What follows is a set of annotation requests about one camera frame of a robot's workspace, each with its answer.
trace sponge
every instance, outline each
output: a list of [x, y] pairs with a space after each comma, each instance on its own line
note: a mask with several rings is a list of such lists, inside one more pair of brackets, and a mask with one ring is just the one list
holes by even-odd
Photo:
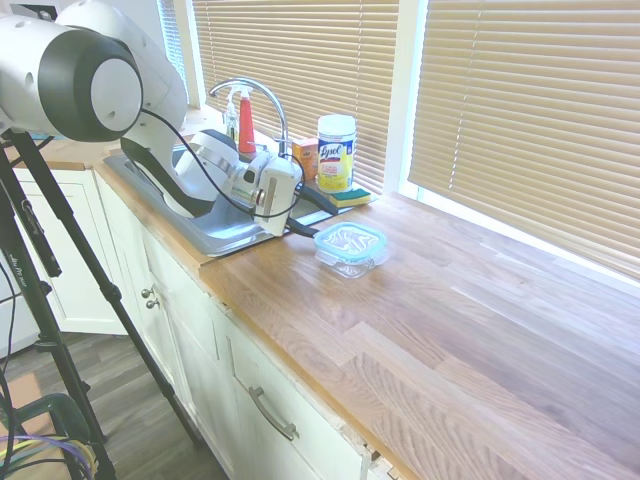
[[329, 195], [329, 200], [338, 208], [355, 207], [369, 203], [371, 201], [371, 192], [363, 188], [357, 188], [350, 192]]

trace black cable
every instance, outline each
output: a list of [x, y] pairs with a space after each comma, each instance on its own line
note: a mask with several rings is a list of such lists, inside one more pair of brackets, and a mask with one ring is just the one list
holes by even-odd
[[13, 289], [13, 283], [9, 278], [9, 274], [7, 270], [4, 268], [4, 265], [0, 263], [0, 270], [2, 270], [2, 274], [7, 281], [7, 285], [9, 285], [9, 290], [11, 290], [11, 323], [9, 324], [9, 339], [7, 341], [7, 357], [4, 359], [4, 365], [2, 365], [2, 373], [7, 373], [7, 365], [9, 365], [9, 356], [11, 355], [11, 343], [13, 342], [13, 326], [16, 321], [16, 291]]
[[13, 403], [11, 402], [11, 393], [9, 392], [9, 385], [7, 385], [7, 379], [4, 373], [0, 372], [0, 387], [2, 387], [2, 395], [5, 401], [9, 405], [9, 411], [7, 412], [9, 417], [9, 435], [7, 438], [7, 453], [4, 456], [4, 463], [0, 467], [0, 480], [4, 480], [9, 473], [9, 465], [11, 464], [11, 456], [13, 455], [13, 442], [16, 436], [16, 415], [13, 411]]
[[[53, 139], [55, 139], [56, 137], [54, 136], [48, 136], [47, 138], [45, 138], [43, 141], [41, 141], [37, 148], [38, 150], [42, 150], [44, 147], [46, 147], [47, 145], [49, 145], [51, 143], [51, 141]], [[11, 160], [11, 162], [9, 163], [9, 165], [11, 165], [11, 168], [15, 167], [16, 165], [18, 165], [20, 162], [22, 161], [22, 157], [18, 157], [15, 160]]]
[[22, 470], [23, 468], [33, 467], [34, 465], [40, 465], [41, 463], [67, 463], [67, 461], [63, 458], [43, 458], [40, 460], [34, 460], [33, 462], [23, 463], [21, 465], [14, 465], [9, 469], [8, 473], [14, 473], [18, 470]]
[[[164, 123], [167, 127], [169, 127], [169, 129], [178, 136], [178, 138], [180, 139], [180, 141], [182, 142], [182, 144], [184, 145], [184, 147], [189, 151], [189, 153], [191, 154], [191, 156], [195, 159], [195, 161], [198, 163], [198, 166], [200, 167], [200, 170], [202, 170], [202, 172], [205, 174], [205, 176], [207, 177], [207, 179], [209, 180], [209, 183], [211, 183], [211, 185], [214, 186], [214, 188], [218, 191], [218, 193], [222, 196], [222, 198], [224, 198], [227, 202], [229, 202], [231, 205], [233, 205], [235, 208], [237, 208], [238, 210], [240, 210], [241, 212], [246, 213], [247, 215], [251, 215], [252, 217], [258, 217], [258, 218], [275, 218], [275, 217], [279, 217], [280, 215], [284, 215], [285, 213], [290, 212], [291, 210], [293, 210], [295, 208], [295, 206], [298, 204], [298, 202], [300, 201], [300, 195], [296, 195], [296, 199], [294, 200], [294, 202], [291, 204], [291, 206], [289, 208], [287, 208], [286, 210], [283, 210], [279, 213], [276, 213], [274, 215], [260, 215], [258, 213], [255, 213], [254, 211], [252, 211], [251, 209], [245, 208], [244, 206], [240, 205], [239, 203], [237, 203], [235, 200], [232, 200], [226, 193], [224, 193], [222, 191], [222, 189], [218, 186], [218, 184], [213, 180], [213, 178], [211, 178], [211, 176], [209, 175], [209, 172], [207, 172], [207, 169], [204, 167], [204, 165], [202, 164], [202, 162], [200, 161], [200, 159], [198, 158], [198, 155], [196, 155], [196, 152], [193, 151], [193, 149], [191, 148], [191, 146], [189, 145], [189, 143], [184, 139], [184, 137], [182, 135], [180, 135], [180, 132], [178, 132], [178, 130], [171, 125], [171, 123], [169, 123], [167, 120], [165, 120], [163, 117], [161, 117], [160, 115], [158, 115], [155, 112], [152, 112], [150, 110], [147, 110], [146, 108], [143, 108], [140, 110], [142, 113], [146, 113], [147, 115], [151, 115], [153, 118], [156, 118], [158, 120], [160, 120], [162, 123]], [[300, 161], [294, 157], [291, 154], [285, 154], [288, 155], [290, 157], [292, 157], [296, 163], [300, 166], [300, 169], [302, 170], [302, 180], [301, 183], [299, 185], [304, 185], [306, 178], [304, 175], [304, 168], [302, 167], [302, 164], [300, 163]]]

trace orange box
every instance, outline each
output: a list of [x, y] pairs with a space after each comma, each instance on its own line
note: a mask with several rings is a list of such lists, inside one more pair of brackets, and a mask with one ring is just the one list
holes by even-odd
[[291, 142], [291, 153], [304, 168], [304, 176], [307, 182], [313, 182], [318, 175], [318, 139], [303, 138]]

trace red spray bottle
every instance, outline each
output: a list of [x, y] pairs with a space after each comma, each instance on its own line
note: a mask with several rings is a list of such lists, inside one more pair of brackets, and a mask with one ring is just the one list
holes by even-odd
[[256, 146], [253, 138], [253, 117], [251, 115], [251, 100], [249, 87], [241, 88], [240, 97], [240, 139], [238, 151], [240, 153], [255, 153]]

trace spray bottle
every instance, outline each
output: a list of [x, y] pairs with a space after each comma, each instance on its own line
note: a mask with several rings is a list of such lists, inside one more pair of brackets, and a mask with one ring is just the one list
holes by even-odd
[[249, 100], [249, 92], [251, 87], [240, 85], [240, 140], [238, 142], [238, 151], [240, 153], [255, 153], [256, 146], [253, 138], [253, 116], [251, 114], [251, 101]]
[[240, 89], [232, 87], [229, 95], [227, 95], [227, 111], [223, 115], [224, 124], [227, 126], [227, 136], [231, 137], [235, 144], [239, 141], [238, 114], [236, 106], [233, 104], [233, 94]]

